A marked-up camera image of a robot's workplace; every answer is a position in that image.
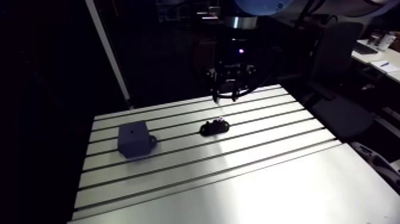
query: office chair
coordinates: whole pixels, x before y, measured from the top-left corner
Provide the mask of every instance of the office chair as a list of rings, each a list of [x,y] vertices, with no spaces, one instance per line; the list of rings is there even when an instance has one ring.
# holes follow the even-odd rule
[[[308,70],[306,84],[311,92],[301,100],[319,121],[345,142],[354,140],[374,121],[368,111],[340,94],[353,46],[362,29],[362,24],[344,22],[323,31]]]

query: white desk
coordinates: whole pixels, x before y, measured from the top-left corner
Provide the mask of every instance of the white desk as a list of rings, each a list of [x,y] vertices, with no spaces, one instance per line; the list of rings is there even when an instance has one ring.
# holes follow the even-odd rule
[[[223,116],[227,133],[204,138]],[[118,125],[159,143],[127,161]],[[399,223],[400,197],[279,85],[95,118],[71,223]]]
[[[358,42],[362,43],[364,45],[367,44],[367,40],[358,40]],[[368,64],[368,65],[374,67],[376,70],[384,73],[387,77],[400,83],[400,71],[387,73],[384,70],[382,70],[380,67],[370,64],[373,61],[386,60],[386,61],[392,63],[393,65],[400,67],[400,53],[398,53],[397,51],[394,51],[389,48],[385,52],[378,51],[377,54],[367,54],[367,55],[362,55],[362,54],[359,54],[359,53],[353,51],[351,53],[351,57],[363,64]]]

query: dark background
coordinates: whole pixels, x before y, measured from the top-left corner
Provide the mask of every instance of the dark background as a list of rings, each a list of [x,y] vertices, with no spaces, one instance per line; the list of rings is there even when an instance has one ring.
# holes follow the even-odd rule
[[[93,117],[127,107],[84,0],[1,7],[18,95],[19,218],[65,223]]]

